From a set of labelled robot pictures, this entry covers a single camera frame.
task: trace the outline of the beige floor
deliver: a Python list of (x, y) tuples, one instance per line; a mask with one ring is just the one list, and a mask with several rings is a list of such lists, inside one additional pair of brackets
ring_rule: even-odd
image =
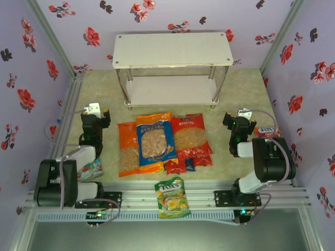
[[(154, 70), (133, 71), (134, 75), (196, 75), (207, 74), (209, 70)], [(136, 116), (170, 111), (174, 115), (203, 113), (208, 142), (214, 152), (213, 166), (197, 167), (196, 172), (181, 174), (184, 180), (232, 180), (243, 177), (253, 169), (252, 158), (234, 158), (229, 153), (230, 131), (222, 125), (225, 112), (235, 115), (239, 108), (261, 109), (273, 114), (269, 98), (259, 70), (229, 70), (215, 109), (209, 106), (136, 107), (129, 111), (124, 106), (123, 96), (115, 71), (90, 71), (86, 73), (77, 103), (77, 110), (91, 102), (99, 102), (102, 109), (110, 111), (111, 124), (103, 130), (103, 152), (101, 154), (104, 175), (97, 181), (113, 180), (166, 180), (176, 175), (165, 172), (118, 177), (119, 135), (118, 123), (135, 121)], [(273, 122), (264, 114), (252, 116), (258, 126), (272, 126)], [(82, 133), (79, 115), (73, 119), (68, 143), (77, 143)]]

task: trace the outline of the pasta bag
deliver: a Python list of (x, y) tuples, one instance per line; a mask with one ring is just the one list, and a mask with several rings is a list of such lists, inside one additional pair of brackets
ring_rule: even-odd
[(188, 114), (186, 117), (172, 117), (171, 126), (178, 159), (200, 157), (212, 154), (206, 136), (203, 115)]
[(136, 134), (136, 123), (118, 124), (120, 134), (120, 170), (119, 177), (131, 174), (152, 173), (164, 170), (162, 164), (152, 165), (140, 170), (139, 145)]
[(140, 169), (168, 161), (178, 163), (170, 120), (171, 112), (136, 117)]

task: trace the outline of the white shelf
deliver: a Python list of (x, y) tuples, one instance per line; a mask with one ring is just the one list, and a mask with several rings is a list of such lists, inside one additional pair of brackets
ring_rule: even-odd
[(208, 76), (133, 77), (126, 83), (131, 103), (127, 106), (216, 105), (215, 79)]
[(117, 35), (113, 56), (115, 69), (233, 64), (224, 32)]

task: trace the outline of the green candy bag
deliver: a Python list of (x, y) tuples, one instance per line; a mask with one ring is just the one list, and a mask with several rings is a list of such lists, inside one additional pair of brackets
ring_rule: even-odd
[(191, 214), (186, 200), (184, 181), (175, 177), (155, 185), (159, 218), (181, 218)]

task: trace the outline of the snack bag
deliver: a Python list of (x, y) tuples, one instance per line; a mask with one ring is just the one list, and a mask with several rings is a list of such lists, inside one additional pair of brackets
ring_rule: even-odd
[(188, 172), (195, 172), (195, 165), (194, 165), (193, 158), (187, 158), (185, 160), (185, 165), (186, 165), (186, 170)]
[(193, 162), (195, 166), (213, 166), (210, 156), (194, 157)]
[(139, 145), (136, 134), (136, 122), (118, 124), (120, 134), (120, 171), (119, 177), (159, 172), (164, 170), (162, 164), (151, 166), (151, 168), (140, 170)]
[(201, 113), (188, 114), (184, 118), (172, 117), (171, 126), (178, 159), (213, 153), (207, 141)]
[(170, 120), (171, 112), (136, 117), (140, 169), (178, 162)]
[[(270, 138), (273, 134), (274, 127), (255, 127), (253, 131), (255, 132), (257, 138)], [(281, 137), (281, 132), (278, 125), (275, 137)]]
[(99, 177), (103, 174), (101, 168), (100, 158), (97, 158), (95, 161), (87, 163), (84, 167), (77, 171), (78, 182), (88, 181)]
[(155, 185), (159, 218), (171, 219), (191, 214), (185, 195), (184, 181), (174, 177)]
[(181, 174), (186, 172), (185, 161), (178, 161), (178, 163), (169, 161), (165, 165), (166, 174)]

